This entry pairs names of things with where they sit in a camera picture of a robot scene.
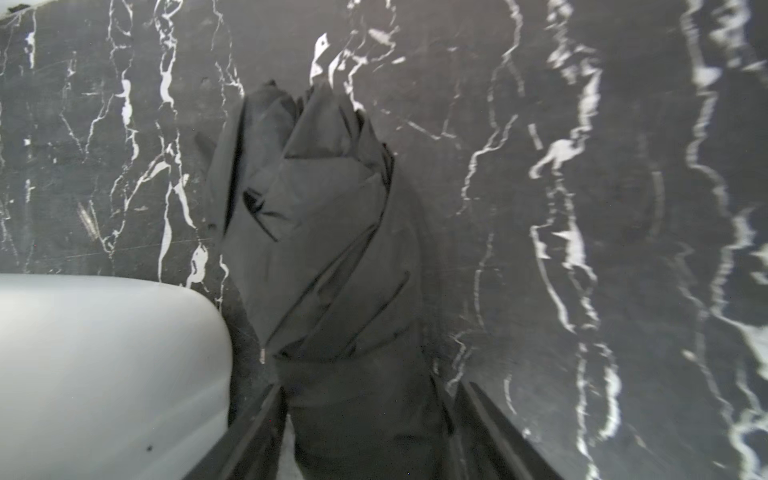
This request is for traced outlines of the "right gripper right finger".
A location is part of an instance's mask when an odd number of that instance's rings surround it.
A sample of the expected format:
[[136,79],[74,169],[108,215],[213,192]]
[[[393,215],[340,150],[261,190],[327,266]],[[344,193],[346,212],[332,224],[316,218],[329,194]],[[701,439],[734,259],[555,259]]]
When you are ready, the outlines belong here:
[[562,479],[476,383],[460,384],[452,413],[459,479]]

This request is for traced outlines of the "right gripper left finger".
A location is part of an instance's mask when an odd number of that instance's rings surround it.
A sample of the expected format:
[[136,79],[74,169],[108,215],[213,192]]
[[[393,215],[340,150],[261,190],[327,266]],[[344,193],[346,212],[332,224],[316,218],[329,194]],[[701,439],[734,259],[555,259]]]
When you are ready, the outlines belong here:
[[270,385],[184,480],[275,480],[286,419],[283,388]]

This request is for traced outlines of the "white plastic storage box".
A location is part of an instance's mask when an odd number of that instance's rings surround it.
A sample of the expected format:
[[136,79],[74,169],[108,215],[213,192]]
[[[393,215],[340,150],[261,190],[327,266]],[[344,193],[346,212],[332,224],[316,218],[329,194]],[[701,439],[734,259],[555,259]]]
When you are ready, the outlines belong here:
[[181,479],[228,428],[232,343],[203,295],[145,280],[1,278],[1,475]]

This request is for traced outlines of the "black umbrella back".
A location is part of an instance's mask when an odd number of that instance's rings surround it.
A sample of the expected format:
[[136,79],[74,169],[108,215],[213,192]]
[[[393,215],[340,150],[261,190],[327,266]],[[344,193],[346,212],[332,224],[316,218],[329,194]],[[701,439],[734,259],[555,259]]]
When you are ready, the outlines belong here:
[[438,479],[411,191],[351,100],[269,82],[226,122],[205,223],[274,362],[308,479]]

